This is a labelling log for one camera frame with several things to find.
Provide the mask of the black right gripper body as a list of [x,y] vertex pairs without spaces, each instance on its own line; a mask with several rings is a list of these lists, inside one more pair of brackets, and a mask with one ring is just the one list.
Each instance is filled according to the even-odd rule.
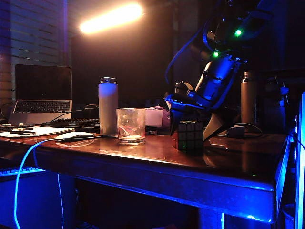
[[196,87],[181,81],[175,85],[174,93],[165,96],[170,110],[183,112],[190,107],[204,111],[218,109],[242,63],[244,62],[241,59],[234,57],[220,57],[210,61]]

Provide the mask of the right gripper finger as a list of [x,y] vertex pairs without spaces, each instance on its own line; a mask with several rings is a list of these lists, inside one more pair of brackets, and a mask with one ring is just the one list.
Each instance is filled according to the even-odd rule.
[[173,135],[178,125],[183,117],[183,112],[179,110],[172,109],[170,110],[170,118],[171,118],[171,128],[170,128],[170,135]]
[[227,130],[234,125],[237,119],[237,113],[232,112],[214,112],[211,119],[203,131],[203,141]]

